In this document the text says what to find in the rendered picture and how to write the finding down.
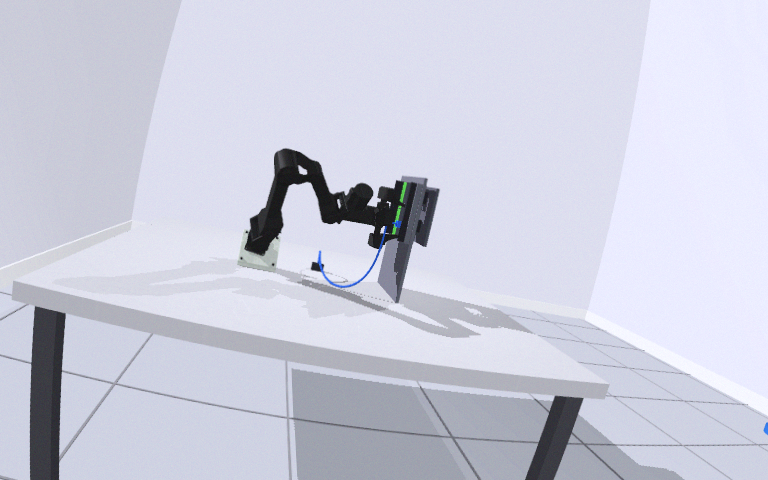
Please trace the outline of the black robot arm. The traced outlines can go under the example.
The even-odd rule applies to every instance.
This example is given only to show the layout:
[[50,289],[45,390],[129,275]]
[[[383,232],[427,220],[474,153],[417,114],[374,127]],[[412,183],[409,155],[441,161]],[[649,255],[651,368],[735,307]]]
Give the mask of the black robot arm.
[[[299,165],[307,171],[299,173]],[[322,166],[318,161],[307,158],[303,153],[284,148],[274,154],[275,177],[272,183],[266,208],[250,219],[251,229],[248,234],[246,251],[265,256],[270,243],[282,234],[284,220],[282,207],[290,185],[311,183],[317,195],[321,221],[327,224],[340,224],[342,220],[359,223],[363,209],[373,197],[373,189],[366,183],[358,183],[351,187],[347,195],[344,191],[330,193]],[[338,206],[337,199],[340,202]],[[383,228],[392,226],[393,210],[389,203],[377,202],[376,208],[371,208],[371,220],[368,224]],[[263,255],[264,254],[264,255]]]

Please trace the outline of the blue cable plug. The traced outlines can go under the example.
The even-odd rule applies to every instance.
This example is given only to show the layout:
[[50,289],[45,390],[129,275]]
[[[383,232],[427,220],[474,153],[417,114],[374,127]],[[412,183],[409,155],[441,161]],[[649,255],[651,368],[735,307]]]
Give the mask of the blue cable plug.
[[[396,220],[396,223],[395,223],[395,222],[393,222],[392,224],[395,224],[395,227],[398,227],[398,228],[400,228],[400,226],[401,226],[401,222],[402,222],[402,221],[397,221],[397,220]],[[356,282],[356,283],[354,283],[354,284],[348,285],[348,286],[339,286],[339,285],[333,284],[332,282],[330,282],[330,281],[329,281],[329,280],[326,278],[326,276],[324,275],[324,272],[323,272],[323,270],[322,270],[322,266],[321,266],[321,259],[320,259],[320,254],[321,254],[321,251],[319,251],[319,255],[318,255],[317,264],[319,264],[319,266],[320,266],[320,270],[321,270],[321,273],[322,273],[323,277],[325,278],[325,280],[326,280],[328,283],[330,283],[331,285],[333,285],[333,286],[335,286],[335,287],[339,287],[339,288],[348,288],[348,287],[352,287],[352,286],[354,286],[354,285],[358,284],[359,282],[361,282],[361,281],[362,281],[362,280],[363,280],[363,279],[364,279],[364,278],[365,278],[365,277],[366,277],[366,276],[369,274],[369,272],[372,270],[372,268],[373,268],[374,264],[376,263],[376,260],[377,260],[377,258],[378,258],[378,256],[379,256],[379,253],[380,253],[380,251],[381,251],[381,248],[382,248],[382,244],[383,244],[383,241],[384,241],[384,237],[385,237],[386,229],[387,229],[387,226],[385,226],[385,229],[384,229],[384,233],[383,233],[383,237],[382,237],[382,241],[381,241],[381,244],[380,244],[380,247],[379,247],[378,253],[377,253],[377,255],[376,255],[376,258],[375,258],[375,260],[374,260],[374,262],[373,262],[372,266],[370,267],[370,269],[368,270],[368,272],[367,272],[367,273],[366,273],[366,274],[365,274],[365,275],[364,275],[364,276],[363,276],[363,277],[362,277],[362,278],[361,278],[359,281],[357,281],[357,282]]]

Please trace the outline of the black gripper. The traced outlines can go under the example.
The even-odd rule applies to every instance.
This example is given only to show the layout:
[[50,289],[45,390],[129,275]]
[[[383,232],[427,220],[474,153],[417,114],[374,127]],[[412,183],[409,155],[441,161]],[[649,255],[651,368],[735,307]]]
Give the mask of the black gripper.
[[[377,198],[381,199],[380,202],[386,202],[387,203],[387,201],[388,201],[388,202],[397,204],[399,206],[405,207],[405,204],[402,203],[401,201],[399,201],[395,197],[396,194],[394,193],[394,191],[395,191],[394,188],[380,186]],[[370,213],[371,208],[376,208],[376,207],[375,206],[366,205],[366,207],[363,209],[363,215],[362,215],[362,218],[361,218],[359,223],[370,225],[370,224],[368,224],[368,220],[371,220],[371,218],[372,218],[372,213]],[[376,248],[376,249],[379,249],[381,241],[382,241],[382,237],[383,237],[383,233],[380,233],[380,232],[381,232],[381,228],[375,227],[374,233],[370,233],[369,234],[369,239],[368,239],[368,245],[369,246],[371,246],[373,248]],[[385,243],[387,241],[392,240],[392,239],[396,239],[396,238],[398,238],[397,234],[385,234],[382,247],[383,247],[383,245],[385,245]]]

